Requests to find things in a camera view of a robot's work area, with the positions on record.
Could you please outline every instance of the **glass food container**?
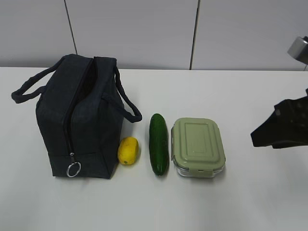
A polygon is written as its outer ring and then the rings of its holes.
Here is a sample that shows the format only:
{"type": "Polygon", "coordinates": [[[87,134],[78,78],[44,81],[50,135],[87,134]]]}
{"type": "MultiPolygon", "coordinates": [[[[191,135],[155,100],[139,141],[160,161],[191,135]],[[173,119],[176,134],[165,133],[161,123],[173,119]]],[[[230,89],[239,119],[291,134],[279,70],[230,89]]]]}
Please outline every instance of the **glass food container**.
{"type": "Polygon", "coordinates": [[[180,118],[171,130],[171,160],[185,177],[211,178],[225,167],[217,124],[210,119],[180,118]]]}

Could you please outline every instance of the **metal key ring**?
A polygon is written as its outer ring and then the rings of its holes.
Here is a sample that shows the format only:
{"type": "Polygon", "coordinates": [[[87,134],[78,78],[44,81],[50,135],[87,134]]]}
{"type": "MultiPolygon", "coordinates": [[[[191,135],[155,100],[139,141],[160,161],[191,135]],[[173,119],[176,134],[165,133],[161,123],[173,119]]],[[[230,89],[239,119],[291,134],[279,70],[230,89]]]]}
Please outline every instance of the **metal key ring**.
{"type": "Polygon", "coordinates": [[[77,176],[77,174],[80,172],[80,170],[81,170],[81,163],[79,163],[79,162],[74,162],[74,163],[72,163],[72,164],[70,164],[69,166],[68,166],[68,168],[67,168],[67,170],[66,170],[66,174],[67,174],[67,176],[68,177],[75,177],[75,176],[77,176]],[[77,172],[74,174],[74,175],[70,175],[69,174],[69,170],[71,169],[71,167],[73,166],[73,165],[75,165],[75,164],[78,164],[79,165],[79,169],[77,170],[77,172]]]}

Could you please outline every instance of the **bag handle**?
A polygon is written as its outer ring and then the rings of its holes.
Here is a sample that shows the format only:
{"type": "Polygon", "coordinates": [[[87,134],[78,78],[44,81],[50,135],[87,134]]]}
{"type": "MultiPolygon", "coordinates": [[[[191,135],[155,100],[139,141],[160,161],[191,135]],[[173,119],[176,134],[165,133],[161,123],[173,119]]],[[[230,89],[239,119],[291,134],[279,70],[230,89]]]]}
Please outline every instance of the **bag handle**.
{"type": "Polygon", "coordinates": [[[124,89],[122,87],[121,84],[121,80],[120,80],[120,73],[117,67],[115,67],[115,85],[116,88],[118,90],[118,92],[120,93],[120,95],[122,96],[122,98],[124,99],[124,101],[128,104],[128,106],[131,107],[131,109],[134,112],[134,115],[132,115],[131,113],[129,113],[128,111],[126,111],[111,95],[109,95],[108,93],[103,93],[102,95],[102,99],[108,101],[110,104],[112,104],[113,107],[116,108],[116,110],[118,110],[119,113],[121,113],[129,122],[131,123],[135,123],[135,122],[139,122],[142,120],[142,115],[140,113],[140,111],[138,110],[138,108],[128,99],[128,97],[126,96],[124,89]]]}
{"type": "Polygon", "coordinates": [[[28,101],[30,99],[33,99],[35,97],[37,97],[39,94],[42,94],[45,92],[46,90],[46,86],[41,86],[38,89],[36,89],[34,92],[30,93],[30,94],[25,94],[24,93],[30,88],[32,87],[36,82],[38,82],[40,79],[42,79],[44,76],[46,76],[47,74],[55,71],[60,64],[62,63],[62,61],[64,60],[65,56],[62,57],[54,66],[43,70],[42,72],[36,74],[35,76],[29,78],[22,86],[20,89],[14,91],[11,94],[12,99],[16,102],[16,103],[23,103],[25,101],[28,101]]]}

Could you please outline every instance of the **green cucumber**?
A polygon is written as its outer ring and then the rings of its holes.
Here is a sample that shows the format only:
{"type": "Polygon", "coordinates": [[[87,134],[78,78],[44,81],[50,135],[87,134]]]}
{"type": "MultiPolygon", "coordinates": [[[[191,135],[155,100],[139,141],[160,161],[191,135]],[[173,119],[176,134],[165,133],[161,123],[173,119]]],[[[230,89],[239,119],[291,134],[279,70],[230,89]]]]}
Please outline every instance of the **green cucumber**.
{"type": "Polygon", "coordinates": [[[149,151],[153,172],[162,176],[169,166],[168,129],[165,119],[154,114],[150,121],[149,151]]]}

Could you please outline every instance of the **lemon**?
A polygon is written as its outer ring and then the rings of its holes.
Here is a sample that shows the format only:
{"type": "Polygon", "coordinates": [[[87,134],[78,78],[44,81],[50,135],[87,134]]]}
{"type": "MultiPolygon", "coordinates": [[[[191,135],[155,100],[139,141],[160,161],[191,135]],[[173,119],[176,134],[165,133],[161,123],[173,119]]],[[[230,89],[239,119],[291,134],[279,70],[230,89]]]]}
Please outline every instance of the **lemon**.
{"type": "Polygon", "coordinates": [[[138,140],[134,137],[126,137],[120,143],[117,158],[123,165],[132,165],[136,161],[138,150],[138,140]]]}

